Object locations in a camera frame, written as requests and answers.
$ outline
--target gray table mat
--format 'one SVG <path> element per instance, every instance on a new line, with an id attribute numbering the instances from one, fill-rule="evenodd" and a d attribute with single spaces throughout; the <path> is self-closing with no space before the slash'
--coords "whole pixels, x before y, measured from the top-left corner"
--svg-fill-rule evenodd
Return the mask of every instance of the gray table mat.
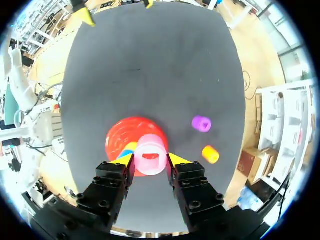
<path id="1" fill-rule="evenodd" d="M 244 126 L 244 79 L 235 43 L 219 13 L 183 3 L 125 5 L 93 16 L 73 42 L 62 90 L 62 123 L 72 176 L 83 192 L 107 159 L 106 135 L 119 120 L 150 118 L 167 134 L 169 151 L 200 161 L 225 193 L 239 158 Z M 194 116 L 212 120 L 208 133 Z M 207 163 L 202 149 L 220 153 Z M 143 232 L 185 231 L 165 172 L 136 177 L 117 227 Z"/>

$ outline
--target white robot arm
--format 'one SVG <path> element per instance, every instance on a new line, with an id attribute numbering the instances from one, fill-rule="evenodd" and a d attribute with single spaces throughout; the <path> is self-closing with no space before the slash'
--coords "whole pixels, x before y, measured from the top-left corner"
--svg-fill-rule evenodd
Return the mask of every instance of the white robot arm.
<path id="1" fill-rule="evenodd" d="M 10 37 L 9 34 L 6 43 L 10 43 Z M 4 69 L 2 71 L 4 79 L 0 80 L 6 81 L 6 77 L 9 77 L 8 84 L 10 84 L 11 92 L 18 103 L 19 110 L 24 114 L 24 118 L 20 127 L 0 131 L 0 141 L 13 138 L 29 139 L 29 147 L 25 147 L 23 150 L 19 173 L 20 186 L 22 191 L 25 191 L 31 189 L 39 179 L 42 153 L 50 149 L 55 137 L 61 137 L 63 134 L 61 115 L 53 113 L 54 105 L 58 102 L 47 100 L 42 103 L 41 94 L 36 96 L 23 71 L 21 51 L 19 49 L 10 50 L 8 47 L 8 44 L 1 46 L 0 59 Z"/>

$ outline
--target wooden floor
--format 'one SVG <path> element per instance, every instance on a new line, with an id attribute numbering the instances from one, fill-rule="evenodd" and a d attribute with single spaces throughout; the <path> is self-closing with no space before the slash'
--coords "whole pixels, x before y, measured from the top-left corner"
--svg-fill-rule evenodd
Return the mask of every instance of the wooden floor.
<path id="1" fill-rule="evenodd" d="M 108 2 L 108 0 L 89 0 L 86 5 L 89 9 L 93 9 L 96 5 L 104 2 Z M 224 0 L 223 2 L 234 16 L 240 14 L 244 9 L 240 5 L 234 5 L 232 0 Z M 217 11 L 221 13 L 226 22 L 230 23 L 232 21 L 223 5 L 219 5 Z M 54 43 L 49 42 L 49 46 L 46 49 L 42 49 L 37 53 L 36 61 L 30 70 L 30 80 L 50 85 L 63 81 L 68 55 L 81 24 L 82 22 L 79 19 L 71 16 L 65 24 L 65 30 L 56 38 L 56 41 Z M 251 98 L 255 94 L 257 87 L 264 88 L 285 83 L 277 52 L 264 26 L 255 15 L 248 14 L 230 32 L 237 47 L 242 69 L 250 76 L 244 73 L 245 81 L 250 84 L 245 92 L 247 98 Z M 255 129 L 256 103 L 255 98 L 253 98 L 253 100 L 246 100 L 245 131 L 242 147 L 258 145 L 259 136 L 255 134 Z M 61 194 L 63 198 L 70 200 L 66 196 L 64 186 L 68 186 L 76 194 L 78 193 L 68 163 L 55 155 L 48 154 L 43 159 L 40 171 L 44 182 L 54 194 Z M 233 206 L 235 204 L 243 181 L 245 181 L 243 175 L 236 171 L 226 193 L 227 205 Z"/>

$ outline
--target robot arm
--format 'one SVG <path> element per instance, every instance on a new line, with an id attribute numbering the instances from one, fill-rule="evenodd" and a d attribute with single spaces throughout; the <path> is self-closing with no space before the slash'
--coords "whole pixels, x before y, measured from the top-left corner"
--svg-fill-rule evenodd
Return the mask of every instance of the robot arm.
<path id="1" fill-rule="evenodd" d="M 190 232 L 179 238 L 259 239 L 268 230 L 262 216 L 252 210 L 236 206 L 226 211 L 222 206 L 224 196 L 207 181 L 199 162 L 169 153 L 166 170 Z M 35 215 L 31 227 L 45 239 L 125 239 L 110 234 L 110 230 L 117 221 L 134 172 L 133 154 L 102 162 L 89 187 L 76 196 L 77 207 L 53 198 Z"/>

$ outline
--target white shelf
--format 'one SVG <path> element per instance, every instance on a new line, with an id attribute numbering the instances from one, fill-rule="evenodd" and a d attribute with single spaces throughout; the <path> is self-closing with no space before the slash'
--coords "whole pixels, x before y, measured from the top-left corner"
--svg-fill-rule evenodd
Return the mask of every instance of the white shelf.
<path id="1" fill-rule="evenodd" d="M 279 149 L 279 154 L 271 173 L 270 178 L 264 177 L 262 180 L 275 190 L 285 180 L 289 173 L 290 166 L 294 160 L 291 171 L 291 179 L 300 172 L 303 167 L 309 139 L 312 134 L 312 99 L 310 86 L 315 83 L 314 80 L 305 80 L 298 83 L 288 83 L 281 86 L 273 86 L 259 89 L 257 93 L 262 94 L 262 123 L 261 135 L 258 149 L 262 150 L 268 147 Z M 283 125 L 281 130 L 281 141 L 274 145 L 267 137 L 268 120 L 271 119 L 274 111 L 270 111 L 270 94 L 283 93 L 283 107 L 279 101 L 278 109 L 283 111 Z"/>
<path id="2" fill-rule="evenodd" d="M 275 139 L 270 138 L 270 121 L 281 119 L 283 122 L 284 113 L 284 100 L 278 97 L 277 93 L 273 92 L 263 92 L 262 93 L 262 122 L 261 122 L 261 134 L 258 150 L 263 150 L 266 148 L 273 148 L 277 144 L 278 137 L 275 136 Z M 277 128 L 277 134 L 282 134 L 283 124 Z"/>

